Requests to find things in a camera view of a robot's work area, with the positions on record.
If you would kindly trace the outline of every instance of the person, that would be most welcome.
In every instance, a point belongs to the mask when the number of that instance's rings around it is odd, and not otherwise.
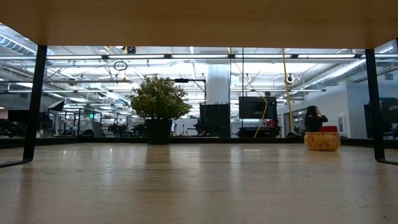
[[[328,118],[319,112],[316,106],[309,106],[305,114],[305,129],[310,132],[319,132],[322,123],[328,122]]]

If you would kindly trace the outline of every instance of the exposed ductwork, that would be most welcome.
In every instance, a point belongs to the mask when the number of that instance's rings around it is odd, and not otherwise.
[[[397,53],[397,51],[397,40],[392,40],[375,49],[375,52],[379,54],[394,54]],[[336,83],[365,70],[365,64],[366,59],[359,58],[355,62],[337,65],[332,69],[316,76],[314,79],[310,80],[305,86],[298,86],[298,88],[310,88],[314,85],[327,85],[331,83]]]
[[[11,49],[17,53],[22,54],[22,55],[35,55],[36,54],[36,51],[34,51],[20,43],[17,43],[2,34],[0,34],[0,46],[7,47],[8,49]]]

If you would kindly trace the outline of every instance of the fluorescent light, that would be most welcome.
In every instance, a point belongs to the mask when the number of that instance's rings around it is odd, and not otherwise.
[[[24,87],[29,87],[29,88],[33,87],[33,83],[16,83],[16,84],[20,85],[20,86],[24,86]]]
[[[394,49],[394,48],[393,48],[393,47],[389,47],[389,48],[387,48],[386,50],[380,51],[379,53],[380,53],[380,54],[383,54],[383,53],[386,53],[386,52],[388,52],[388,51],[390,51],[390,50],[392,50],[392,49]]]
[[[228,55],[172,55],[172,58],[228,58]]]
[[[69,98],[69,100],[80,102],[80,103],[88,102],[88,100],[83,99],[83,98]]]
[[[285,91],[285,90],[276,90],[276,89],[270,89],[270,88],[255,88],[255,89],[248,88],[248,90],[269,91],[269,92],[272,92],[272,91],[274,91],[274,92],[283,92],[283,91]]]
[[[164,55],[110,55],[109,59],[164,58]]]
[[[250,91],[252,91],[252,92],[259,92],[259,91],[269,91],[269,92],[275,92],[275,93],[283,93],[283,92],[286,92],[286,90],[261,90],[261,89],[256,89],[256,91],[254,91],[253,89],[248,89],[248,90],[243,90],[243,91],[245,91],[245,92],[250,92]],[[242,89],[235,89],[235,90],[231,90],[231,92],[234,92],[234,93],[238,93],[238,92],[242,92]]]
[[[110,107],[110,106],[100,106],[100,108],[104,109],[104,110],[111,110],[112,109],[112,107]]]
[[[9,93],[31,93],[32,90],[8,90]]]
[[[64,98],[63,96],[58,95],[58,94],[56,94],[56,93],[49,93],[49,94],[52,95],[52,96],[58,97],[58,98]]]
[[[235,55],[236,58],[283,58],[284,56],[281,54],[245,54],[245,55]],[[291,58],[291,55],[285,55],[285,58]]]
[[[106,93],[108,90],[78,90],[79,93]]]
[[[102,59],[100,55],[61,55],[61,56],[48,56],[48,60],[96,60]]]
[[[109,55],[109,52],[107,52],[106,50],[104,50],[104,49],[102,49],[102,50],[99,50],[100,52],[104,52],[105,54],[107,54],[107,55]]]
[[[326,91],[326,90],[291,90],[291,91],[308,93],[308,92]]]
[[[73,93],[73,90],[43,90],[44,93]]]
[[[71,105],[65,105],[64,108],[83,108],[83,106],[78,106],[77,104],[75,105],[71,104]]]
[[[374,55],[376,58],[396,58],[398,54],[376,54]]]
[[[36,56],[0,56],[0,60],[36,60]]]
[[[133,92],[132,90],[112,90],[114,93],[130,93]]]
[[[299,58],[353,58],[355,54],[313,54],[299,55]]]

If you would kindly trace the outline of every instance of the woven basket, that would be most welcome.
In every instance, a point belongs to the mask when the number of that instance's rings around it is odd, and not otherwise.
[[[337,132],[307,132],[304,143],[310,151],[336,151],[340,147]]]

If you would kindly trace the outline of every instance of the ceiling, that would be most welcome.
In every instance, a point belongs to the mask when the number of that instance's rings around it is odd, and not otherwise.
[[[0,24],[0,37],[4,36],[12,41],[23,45],[31,49],[33,55],[35,54],[37,44],[18,32],[12,30],[11,28]],[[396,53],[396,44],[386,43],[381,46],[382,49],[387,49],[382,51],[385,54]],[[9,46],[5,47],[0,44],[0,56],[3,55],[18,55],[21,53],[15,51],[13,48],[10,49]],[[307,55],[307,54],[328,54],[332,56],[338,56],[343,54],[363,54],[363,49],[298,49],[289,48],[285,49],[286,54],[290,55]],[[232,91],[231,99],[237,101],[238,96],[241,95],[240,90],[242,89],[242,75],[243,63],[240,58],[230,60],[227,58],[205,58],[205,59],[195,59],[190,58],[198,54],[253,54],[253,55],[280,55],[282,53],[281,48],[259,48],[259,47],[146,47],[137,46],[137,54],[146,55],[148,59],[129,59],[123,60],[128,64],[128,68],[125,72],[119,72],[114,69],[114,63],[119,60],[49,60],[47,63],[47,73],[45,77],[44,90],[87,90],[86,92],[79,93],[52,93],[51,97],[56,98],[68,98],[69,103],[96,103],[103,104],[106,103],[107,106],[100,107],[99,110],[109,111],[112,108],[113,111],[125,111],[128,110],[125,107],[125,102],[127,102],[126,94],[130,92],[132,88],[136,88],[142,81],[144,75],[158,75],[160,77],[169,78],[194,78],[194,79],[206,79],[208,75],[209,65],[211,64],[228,64],[231,69],[231,89],[236,89],[239,91]],[[74,55],[118,55],[124,54],[118,47],[106,47],[100,46],[49,46],[49,55],[68,55],[67,57],[73,57]],[[176,59],[176,58],[163,58],[163,59],[153,59],[150,58],[152,54],[185,54],[188,55],[186,59]],[[286,69],[287,73],[291,73],[296,77],[294,85],[292,88],[300,89],[308,83],[313,83],[317,81],[318,76],[337,65],[350,64],[356,62],[359,59],[349,58],[349,59],[315,59],[311,60],[308,58],[303,59],[287,59]],[[20,80],[30,82],[32,80],[35,62],[25,61],[25,60],[11,60],[5,61],[7,64],[0,64],[0,78],[3,80]],[[13,66],[18,68],[20,73],[13,68],[11,71],[7,68],[8,66]],[[268,58],[247,58],[244,61],[244,73],[247,81],[244,82],[245,88],[250,88],[248,82],[256,89],[261,88],[273,88],[273,89],[284,89],[284,66],[283,60],[279,59],[268,59]],[[129,82],[121,82],[121,80],[126,77]],[[79,82],[88,83],[78,83],[77,85],[69,85],[69,79],[75,79]],[[24,84],[13,84],[7,86],[4,83],[0,85],[0,90],[5,88],[11,88],[12,90],[30,90],[31,83]],[[194,110],[190,114],[198,114],[198,103],[203,101],[205,94],[201,88],[204,88],[202,82],[198,83],[184,83],[182,84],[184,89],[190,90],[188,92],[188,98],[191,100],[190,103],[194,106]],[[323,86],[318,85],[312,88],[323,88]],[[112,94],[99,94],[88,91],[95,90],[116,90]],[[256,93],[249,92],[248,96],[256,96]],[[279,100],[284,100],[285,93],[274,92],[274,96],[278,96]],[[297,99],[304,99],[307,93],[296,93],[294,97]],[[233,105],[233,113],[238,112],[237,105]]]
[[[0,22],[40,45],[372,49],[398,37],[397,8],[396,0],[2,0]]]

